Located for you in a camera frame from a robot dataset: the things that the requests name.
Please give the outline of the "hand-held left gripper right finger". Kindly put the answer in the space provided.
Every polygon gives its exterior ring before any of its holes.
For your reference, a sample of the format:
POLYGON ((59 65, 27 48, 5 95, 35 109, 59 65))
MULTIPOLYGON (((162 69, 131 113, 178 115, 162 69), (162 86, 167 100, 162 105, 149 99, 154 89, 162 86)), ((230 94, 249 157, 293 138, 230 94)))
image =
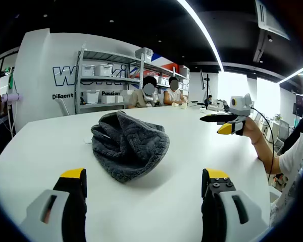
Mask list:
POLYGON ((258 241, 268 229, 260 207, 223 171, 203 169, 201 197, 202 241, 258 241))

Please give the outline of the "person's right hand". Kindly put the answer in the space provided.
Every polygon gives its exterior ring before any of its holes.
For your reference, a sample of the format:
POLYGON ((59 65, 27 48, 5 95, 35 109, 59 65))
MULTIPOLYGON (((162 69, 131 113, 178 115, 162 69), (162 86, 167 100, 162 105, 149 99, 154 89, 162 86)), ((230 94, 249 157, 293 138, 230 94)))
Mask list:
POLYGON ((243 136, 250 138, 253 145, 257 144, 263 134, 253 119, 247 117, 243 126, 243 136))

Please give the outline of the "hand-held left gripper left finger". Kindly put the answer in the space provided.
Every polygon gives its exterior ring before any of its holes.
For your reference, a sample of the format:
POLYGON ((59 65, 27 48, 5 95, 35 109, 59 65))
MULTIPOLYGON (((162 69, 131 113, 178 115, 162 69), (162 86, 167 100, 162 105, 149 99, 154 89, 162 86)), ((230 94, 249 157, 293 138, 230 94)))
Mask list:
POLYGON ((62 173, 26 209, 21 231, 30 241, 86 241, 86 169, 62 173))

